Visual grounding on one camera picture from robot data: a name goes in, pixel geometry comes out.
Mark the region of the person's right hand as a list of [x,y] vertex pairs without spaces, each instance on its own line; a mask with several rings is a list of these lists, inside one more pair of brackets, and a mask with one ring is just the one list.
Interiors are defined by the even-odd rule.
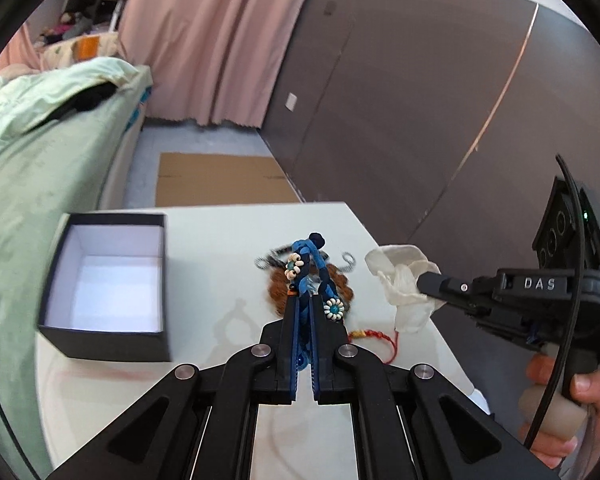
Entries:
[[600,460],[600,370],[574,375],[570,396],[554,396],[530,450],[552,469],[576,453],[585,477]]

